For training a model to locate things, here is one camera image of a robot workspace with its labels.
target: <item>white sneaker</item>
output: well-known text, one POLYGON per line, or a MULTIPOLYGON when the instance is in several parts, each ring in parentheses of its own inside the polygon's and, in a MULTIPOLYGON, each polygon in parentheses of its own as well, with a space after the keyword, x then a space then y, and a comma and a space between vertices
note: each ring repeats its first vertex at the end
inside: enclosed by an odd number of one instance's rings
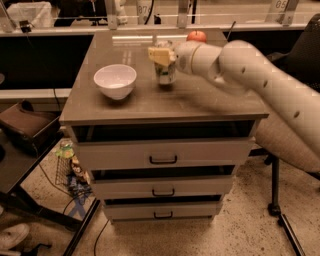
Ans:
POLYGON ((29 234, 30 228, 21 223, 0 231, 0 249, 9 250, 21 243, 29 234))

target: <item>metal drawer pull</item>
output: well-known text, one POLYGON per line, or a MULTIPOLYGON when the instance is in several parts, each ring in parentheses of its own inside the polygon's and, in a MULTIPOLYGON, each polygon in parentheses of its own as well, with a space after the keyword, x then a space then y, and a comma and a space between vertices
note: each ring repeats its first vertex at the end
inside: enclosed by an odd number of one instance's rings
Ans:
POLYGON ((152 189, 152 195, 153 196, 157 196, 157 197, 161 197, 161 196, 173 196, 174 195, 174 188, 172 189, 172 192, 170 194, 157 194, 154 189, 152 189))
POLYGON ((168 216, 157 216, 157 213, 154 212, 154 213, 153 213, 153 216, 154 216, 154 218, 157 219, 157 220, 161 220, 161 219, 171 219, 171 218, 173 217, 173 212, 171 211, 171 212, 170 212, 170 215, 168 215, 168 216))
POLYGON ((152 156, 149 156, 149 161, 151 164, 175 164, 178 161, 178 157, 175 155, 173 160, 157 161, 153 160, 152 156))

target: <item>cabinet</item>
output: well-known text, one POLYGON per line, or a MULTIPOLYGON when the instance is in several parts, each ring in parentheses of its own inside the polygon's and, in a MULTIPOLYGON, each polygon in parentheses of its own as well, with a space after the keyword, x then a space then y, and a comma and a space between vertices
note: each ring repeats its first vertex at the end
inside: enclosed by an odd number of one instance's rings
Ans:
MULTIPOLYGON (((147 46, 189 32, 97 32, 62 112, 111 221, 214 217, 267 117, 256 95, 228 95, 200 77, 177 73, 173 85, 156 83, 147 46), (120 102, 107 99, 92 79, 115 63, 130 64, 138 74, 136 88, 120 102)), ((225 43, 220 31, 206 32, 209 43, 225 43)))

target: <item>white bowl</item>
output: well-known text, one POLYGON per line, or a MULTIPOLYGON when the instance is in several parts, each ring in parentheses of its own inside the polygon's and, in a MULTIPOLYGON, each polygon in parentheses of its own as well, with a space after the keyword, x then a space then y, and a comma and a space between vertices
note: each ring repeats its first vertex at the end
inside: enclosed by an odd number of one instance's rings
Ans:
POLYGON ((104 95, 121 100, 132 92, 136 78, 137 72, 132 67, 114 64, 99 69, 93 80, 104 95))

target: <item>white drawer front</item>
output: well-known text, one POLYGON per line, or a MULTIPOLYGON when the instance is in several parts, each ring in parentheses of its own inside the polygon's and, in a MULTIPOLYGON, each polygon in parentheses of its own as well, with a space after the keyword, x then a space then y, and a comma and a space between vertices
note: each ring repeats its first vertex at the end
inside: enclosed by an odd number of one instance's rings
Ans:
POLYGON ((233 178, 225 176, 192 177, 187 179, 134 179, 99 181, 91 184, 100 199, 147 198, 171 196, 223 195, 229 193, 233 178))
POLYGON ((181 217, 214 217, 220 212, 221 202, 185 203, 180 205, 104 206, 106 217, 113 220, 153 219, 181 217))
POLYGON ((89 170, 243 164, 253 141, 244 139, 141 141, 75 145, 81 165, 89 170))

